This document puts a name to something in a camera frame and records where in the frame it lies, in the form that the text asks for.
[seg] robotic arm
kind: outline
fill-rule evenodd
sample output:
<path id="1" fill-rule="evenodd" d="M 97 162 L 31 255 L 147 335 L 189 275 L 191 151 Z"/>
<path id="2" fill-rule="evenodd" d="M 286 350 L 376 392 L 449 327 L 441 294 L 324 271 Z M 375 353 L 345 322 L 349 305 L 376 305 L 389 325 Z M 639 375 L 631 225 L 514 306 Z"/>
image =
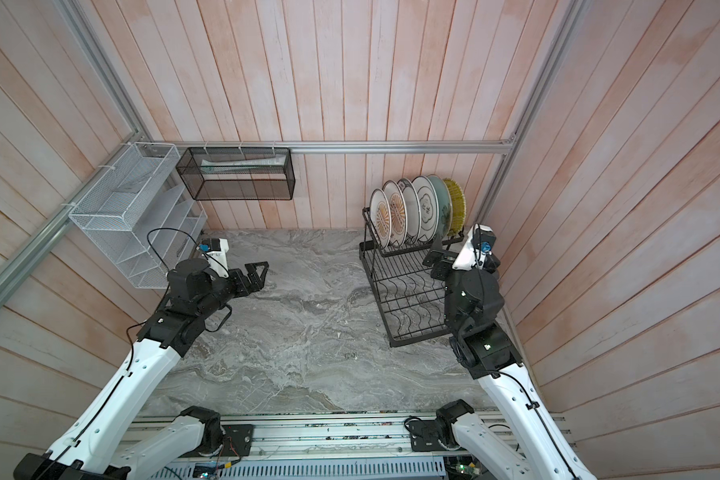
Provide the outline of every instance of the robotic arm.
<path id="1" fill-rule="evenodd" d="M 489 227 L 475 225 L 458 255 L 433 248 L 424 264 L 433 267 L 433 278 L 445 282 L 445 323 L 456 358 L 504 414 L 526 456 L 492 433 L 464 400 L 438 410 L 440 441 L 449 448 L 466 448 L 500 480 L 594 480 L 555 425 L 519 352 L 496 322 L 504 298 L 496 271 L 500 261 L 492 253 L 495 241 Z"/>
<path id="2" fill-rule="evenodd" d="M 223 447 L 220 415 L 191 407 L 152 438 L 115 453 L 128 425 L 161 379 L 206 331 L 206 319 L 231 299 L 264 287 L 267 262 L 228 270 L 224 239 L 199 246 L 206 258 L 179 262 L 168 272 L 168 290 L 138 332 L 133 350 L 77 421 L 42 456 L 27 454 L 17 480 L 141 480 L 187 452 L 214 456 Z"/>

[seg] plate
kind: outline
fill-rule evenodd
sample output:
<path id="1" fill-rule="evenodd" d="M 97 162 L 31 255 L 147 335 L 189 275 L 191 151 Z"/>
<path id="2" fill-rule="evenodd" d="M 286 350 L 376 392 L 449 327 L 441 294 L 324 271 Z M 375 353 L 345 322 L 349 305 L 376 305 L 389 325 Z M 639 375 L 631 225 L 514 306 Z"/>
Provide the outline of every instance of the plate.
<path id="1" fill-rule="evenodd" d="M 448 187 L 448 193 L 451 195 L 451 229 L 448 231 L 448 236 L 456 236 L 467 218 L 467 201 L 464 198 L 464 191 L 455 180 L 443 178 L 443 183 Z"/>
<path id="2" fill-rule="evenodd" d="M 445 182 L 442 181 L 437 175 L 428 175 L 427 178 L 432 182 L 432 190 L 434 190 L 434 196 L 438 198 L 438 229 L 437 232 L 443 235 L 443 238 L 448 234 L 451 229 L 451 218 L 452 218 L 452 206 L 451 206 L 451 194 L 448 192 L 448 187 L 445 186 Z"/>
<path id="3" fill-rule="evenodd" d="M 389 243 L 394 246 L 403 245 L 405 242 L 405 201 L 403 200 L 403 193 L 400 191 L 398 185 L 389 180 L 384 184 L 384 195 L 387 196 L 387 202 L 389 204 L 389 217 L 392 225 L 392 231 L 389 234 Z"/>
<path id="4" fill-rule="evenodd" d="M 389 234 L 392 231 L 392 226 L 390 225 L 387 196 L 378 188 L 371 194 L 371 222 L 376 227 L 381 248 L 385 248 L 389 245 Z"/>
<path id="5" fill-rule="evenodd" d="M 418 238 L 419 227 L 421 226 L 421 215 L 419 215 L 418 197 L 416 189 L 407 178 L 398 180 L 398 188 L 403 193 L 405 202 L 405 241 L 409 244 Z"/>
<path id="6" fill-rule="evenodd" d="M 432 182 L 428 178 L 413 178 L 412 184 L 416 190 L 419 206 L 418 239 L 422 242 L 429 242 L 438 227 L 438 198 L 434 196 Z"/>

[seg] dish rack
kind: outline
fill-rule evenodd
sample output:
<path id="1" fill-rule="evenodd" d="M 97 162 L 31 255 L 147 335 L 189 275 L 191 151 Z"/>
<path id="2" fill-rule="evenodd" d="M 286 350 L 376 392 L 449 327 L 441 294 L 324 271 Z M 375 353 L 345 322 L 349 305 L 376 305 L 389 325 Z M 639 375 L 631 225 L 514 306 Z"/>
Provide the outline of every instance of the dish rack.
<path id="1" fill-rule="evenodd" d="M 179 161 L 173 144 L 132 144 L 75 205 L 72 221 L 136 288 L 164 289 L 166 274 L 189 257 L 207 219 L 179 184 L 165 187 Z"/>
<path id="2" fill-rule="evenodd" d="M 367 207 L 362 210 L 365 237 L 360 243 L 360 261 L 384 320 L 389 345 L 410 345 L 448 333 L 444 321 L 445 284 L 431 278 L 432 268 L 422 264 L 433 241 L 378 248 L 382 242 L 370 212 Z M 462 231 L 443 240 L 443 245 L 463 239 Z"/>

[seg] wood panel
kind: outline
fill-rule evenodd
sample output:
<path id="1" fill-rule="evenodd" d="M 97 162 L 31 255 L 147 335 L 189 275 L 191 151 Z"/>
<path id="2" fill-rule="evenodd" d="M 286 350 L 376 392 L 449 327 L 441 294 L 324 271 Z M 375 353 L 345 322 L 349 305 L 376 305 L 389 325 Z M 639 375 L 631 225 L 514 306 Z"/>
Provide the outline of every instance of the wood panel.
<path id="1" fill-rule="evenodd" d="M 720 478 L 720 1 L 591 5 L 484 221 L 587 467 Z"/>
<path id="2" fill-rule="evenodd" d="M 528 100 L 568 1 L 84 4 L 155 138 L 498 140 L 516 128 L 513 114 Z M 200 88 L 191 81 L 198 73 Z M 212 221 L 227 229 L 358 227 L 374 188 L 435 172 L 470 184 L 471 209 L 490 185 L 492 159 L 307 155 L 294 160 L 304 189 L 294 200 L 214 203 Z"/>
<path id="3" fill-rule="evenodd" d="M 130 134 L 55 4 L 0 2 L 0 267 Z M 82 413 L 157 301 L 73 232 L 6 302 L 0 478 Z"/>

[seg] gray marble surface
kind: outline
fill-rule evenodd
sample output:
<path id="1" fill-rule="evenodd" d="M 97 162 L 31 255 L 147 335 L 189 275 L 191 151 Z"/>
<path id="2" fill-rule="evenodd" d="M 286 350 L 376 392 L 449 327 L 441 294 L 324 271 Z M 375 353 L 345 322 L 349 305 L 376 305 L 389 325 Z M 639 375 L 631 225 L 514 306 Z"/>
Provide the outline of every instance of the gray marble surface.
<path id="1" fill-rule="evenodd" d="M 230 268 L 268 261 L 266 287 L 230 303 L 228 323 L 200 336 L 141 415 L 173 416 L 192 405 L 223 415 L 431 411 L 457 398 L 491 406 L 447 337 L 389 346 L 358 258 L 361 231 L 212 234 L 229 240 Z"/>

